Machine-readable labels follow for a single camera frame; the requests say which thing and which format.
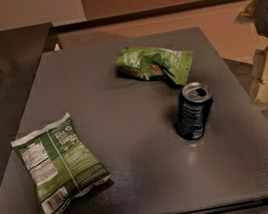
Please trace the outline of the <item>dark blue pepsi can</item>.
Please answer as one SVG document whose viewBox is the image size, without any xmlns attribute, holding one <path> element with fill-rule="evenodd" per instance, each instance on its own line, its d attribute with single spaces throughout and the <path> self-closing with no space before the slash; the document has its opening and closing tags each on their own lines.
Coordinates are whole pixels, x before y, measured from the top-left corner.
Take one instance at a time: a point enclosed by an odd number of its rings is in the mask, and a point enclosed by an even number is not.
<svg viewBox="0 0 268 214">
<path fill-rule="evenodd" d="M 202 138 L 213 103 L 210 87 L 202 82 L 187 83 L 178 100 L 178 134 L 190 141 Z"/>
</svg>

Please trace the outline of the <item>crumpled light green snack bag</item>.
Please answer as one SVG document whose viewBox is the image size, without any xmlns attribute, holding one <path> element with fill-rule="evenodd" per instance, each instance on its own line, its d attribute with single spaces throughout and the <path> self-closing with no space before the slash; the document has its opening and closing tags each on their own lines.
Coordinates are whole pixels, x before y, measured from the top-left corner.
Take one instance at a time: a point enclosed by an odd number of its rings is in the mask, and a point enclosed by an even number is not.
<svg viewBox="0 0 268 214">
<path fill-rule="evenodd" d="M 170 79 L 186 85 L 193 62 L 192 51 L 155 47 L 126 47 L 116 59 L 119 72 L 139 80 Z"/>
</svg>

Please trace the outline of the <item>green jalapeno chip bag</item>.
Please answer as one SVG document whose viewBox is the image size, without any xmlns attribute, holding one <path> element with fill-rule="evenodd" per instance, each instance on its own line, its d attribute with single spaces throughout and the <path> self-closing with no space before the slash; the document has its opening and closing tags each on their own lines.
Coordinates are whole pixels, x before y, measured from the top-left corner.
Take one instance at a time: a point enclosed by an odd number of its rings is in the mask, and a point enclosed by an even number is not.
<svg viewBox="0 0 268 214">
<path fill-rule="evenodd" d="M 68 112 L 10 145 L 34 183 L 40 214 L 62 214 L 74 198 L 87 195 L 111 176 L 79 140 Z"/>
</svg>

